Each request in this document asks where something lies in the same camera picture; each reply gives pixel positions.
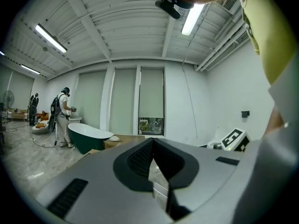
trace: person in black clothing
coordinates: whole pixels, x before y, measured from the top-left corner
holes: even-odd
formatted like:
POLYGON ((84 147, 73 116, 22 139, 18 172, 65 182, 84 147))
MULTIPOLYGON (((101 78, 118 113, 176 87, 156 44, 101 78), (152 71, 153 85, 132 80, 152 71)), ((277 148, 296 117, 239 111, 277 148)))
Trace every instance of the person in black clothing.
POLYGON ((28 106, 28 109, 29 109, 29 125, 30 126, 34 126, 35 124, 35 119, 36 119, 36 116, 35 115, 31 115, 31 109, 35 109, 37 108, 37 104, 38 104, 38 93, 36 93, 35 97, 34 96, 31 96, 30 100, 29 100, 29 106, 28 106))

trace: black backpack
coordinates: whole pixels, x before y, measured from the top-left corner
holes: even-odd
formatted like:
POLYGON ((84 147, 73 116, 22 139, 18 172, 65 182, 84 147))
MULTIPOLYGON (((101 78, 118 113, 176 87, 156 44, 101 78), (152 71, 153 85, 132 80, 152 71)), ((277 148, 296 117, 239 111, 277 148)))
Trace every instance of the black backpack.
POLYGON ((53 102, 51 104, 51 115, 56 116, 56 115, 60 114, 61 109, 60 109, 60 105, 59 105, 59 99, 62 96, 63 96, 63 94, 59 97, 56 96, 55 99, 53 100, 53 102))

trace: floor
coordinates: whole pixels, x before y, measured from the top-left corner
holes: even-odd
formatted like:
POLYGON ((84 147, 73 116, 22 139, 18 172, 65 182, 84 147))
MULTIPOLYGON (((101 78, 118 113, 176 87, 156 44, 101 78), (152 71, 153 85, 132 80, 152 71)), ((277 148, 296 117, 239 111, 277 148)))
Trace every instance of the floor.
MULTIPOLYGON (((59 144, 53 147, 54 133, 33 134, 26 121, 8 122, 3 126, 7 128, 4 133, 3 164, 15 185, 19 185, 34 197, 53 177, 83 156, 76 148, 60 147, 59 144), (34 143, 51 148, 39 147, 34 143)), ((149 169, 149 180, 168 189, 168 182, 155 161, 149 169)), ((154 191, 154 196, 165 210, 167 198, 157 191, 154 191)))

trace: white shirt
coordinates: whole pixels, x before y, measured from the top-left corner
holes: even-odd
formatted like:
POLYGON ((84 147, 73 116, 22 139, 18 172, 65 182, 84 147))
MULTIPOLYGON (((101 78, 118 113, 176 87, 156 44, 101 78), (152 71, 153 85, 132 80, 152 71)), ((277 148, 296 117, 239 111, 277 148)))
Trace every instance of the white shirt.
POLYGON ((60 106, 61 112, 64 113, 64 114, 68 114, 68 112, 66 111, 66 109, 64 109, 64 101, 67 102, 67 96, 61 92, 58 95, 58 98, 59 98, 59 106, 60 106))

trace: person in yellow shirt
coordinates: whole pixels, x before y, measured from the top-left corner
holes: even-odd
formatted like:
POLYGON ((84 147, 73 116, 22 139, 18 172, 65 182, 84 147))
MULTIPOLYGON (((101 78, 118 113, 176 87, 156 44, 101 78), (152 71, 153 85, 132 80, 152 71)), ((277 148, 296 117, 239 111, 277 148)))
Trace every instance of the person in yellow shirt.
MULTIPOLYGON (((205 4, 216 0, 179 0, 186 3, 205 4)), ((247 33, 260 55, 265 75, 273 84, 292 60, 297 41, 290 24, 274 0, 240 0, 247 33)), ((265 134, 284 124, 276 107, 265 134)))

